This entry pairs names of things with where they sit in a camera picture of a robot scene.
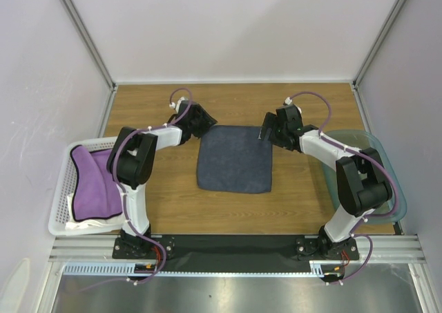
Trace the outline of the dark blue towel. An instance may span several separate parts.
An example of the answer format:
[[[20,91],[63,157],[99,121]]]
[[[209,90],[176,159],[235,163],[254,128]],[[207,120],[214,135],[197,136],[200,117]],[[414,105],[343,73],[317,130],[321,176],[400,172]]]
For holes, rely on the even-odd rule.
[[[272,145],[257,126],[216,125],[200,140],[196,170],[200,189],[261,194],[272,188]]]

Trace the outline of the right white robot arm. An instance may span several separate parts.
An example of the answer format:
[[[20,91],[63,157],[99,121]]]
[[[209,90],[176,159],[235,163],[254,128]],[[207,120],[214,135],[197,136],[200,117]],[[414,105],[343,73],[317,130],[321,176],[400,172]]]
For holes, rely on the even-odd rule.
[[[388,172],[376,149],[348,147],[316,126],[304,125],[293,104],[266,113],[258,138],[316,158],[335,171],[339,207],[320,228],[316,244],[316,253],[325,259],[337,257],[356,227],[393,197]]]

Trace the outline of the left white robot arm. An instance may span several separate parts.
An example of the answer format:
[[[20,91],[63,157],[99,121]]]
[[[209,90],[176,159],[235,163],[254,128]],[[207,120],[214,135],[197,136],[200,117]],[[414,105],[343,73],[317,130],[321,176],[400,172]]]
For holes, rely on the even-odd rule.
[[[108,157],[106,168],[120,192],[124,215],[113,258],[146,258],[158,246],[151,238],[146,211],[146,183],[153,171],[156,152],[182,145],[193,136],[201,138],[218,123],[200,104],[185,97],[171,106],[175,114],[161,126],[123,127]]]

